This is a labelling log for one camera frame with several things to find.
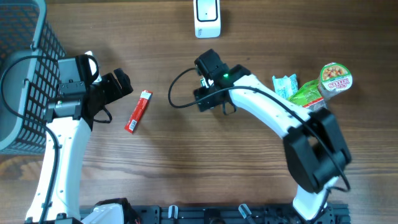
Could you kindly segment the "red snack packet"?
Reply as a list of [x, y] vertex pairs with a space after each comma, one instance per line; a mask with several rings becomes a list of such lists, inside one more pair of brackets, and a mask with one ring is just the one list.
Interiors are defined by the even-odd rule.
[[142, 118], [142, 116], [149, 104], [149, 101], [150, 101], [152, 95], [153, 95], [153, 92], [151, 92], [149, 90], [143, 90], [141, 92], [141, 95], [139, 97], [137, 105], [134, 108], [134, 111], [133, 111], [132, 115], [130, 116], [127, 124], [124, 127], [124, 129], [126, 131], [128, 131], [129, 133], [132, 134], [134, 132], [138, 122]]

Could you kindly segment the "pale green wipes packet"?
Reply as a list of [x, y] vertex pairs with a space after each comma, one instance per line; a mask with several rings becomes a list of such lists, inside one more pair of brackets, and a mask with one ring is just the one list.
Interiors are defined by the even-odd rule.
[[294, 73], [291, 76], [284, 76], [282, 78], [272, 77], [274, 91], [284, 99], [288, 99], [298, 92], [297, 75]]

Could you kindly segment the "green snack bag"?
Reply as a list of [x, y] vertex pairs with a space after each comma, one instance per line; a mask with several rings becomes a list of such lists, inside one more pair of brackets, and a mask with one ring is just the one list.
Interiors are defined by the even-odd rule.
[[318, 79], [306, 82], [295, 94], [290, 96], [288, 100], [295, 105], [299, 105], [311, 111], [318, 111], [322, 108], [327, 109], [326, 101], [318, 90], [318, 84]]

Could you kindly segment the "instant noodle cup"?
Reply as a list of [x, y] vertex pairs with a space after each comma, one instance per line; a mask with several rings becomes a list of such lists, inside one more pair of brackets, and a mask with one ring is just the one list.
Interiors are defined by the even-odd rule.
[[351, 72], [344, 65], [335, 62], [326, 64], [318, 77], [318, 90], [326, 100], [350, 89], [352, 84]]

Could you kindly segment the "dark green small box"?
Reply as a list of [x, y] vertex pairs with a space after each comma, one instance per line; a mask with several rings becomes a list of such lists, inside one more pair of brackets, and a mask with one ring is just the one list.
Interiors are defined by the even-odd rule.
[[204, 86], [206, 88], [209, 88], [213, 84], [213, 80], [207, 80], [206, 78], [202, 78], [200, 80], [200, 82], [201, 82], [201, 86]]

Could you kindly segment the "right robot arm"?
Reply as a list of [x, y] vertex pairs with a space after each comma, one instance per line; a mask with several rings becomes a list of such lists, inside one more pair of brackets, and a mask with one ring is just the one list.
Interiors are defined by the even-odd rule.
[[242, 65], [229, 68], [213, 49], [194, 64], [206, 82], [193, 92], [200, 111], [230, 103], [271, 128], [282, 139], [288, 170], [298, 185], [295, 211], [306, 221], [320, 217], [336, 181], [347, 181], [344, 169], [352, 161], [335, 116], [326, 108], [311, 111], [283, 99]]

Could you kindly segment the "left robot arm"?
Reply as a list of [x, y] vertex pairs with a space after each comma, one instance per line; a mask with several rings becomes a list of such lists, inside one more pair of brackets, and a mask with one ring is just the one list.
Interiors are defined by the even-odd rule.
[[44, 160], [26, 223], [79, 220], [83, 157], [95, 116], [106, 105], [132, 93], [129, 77], [117, 68], [99, 74], [96, 57], [83, 55], [58, 60], [60, 84], [45, 108], [48, 128]]

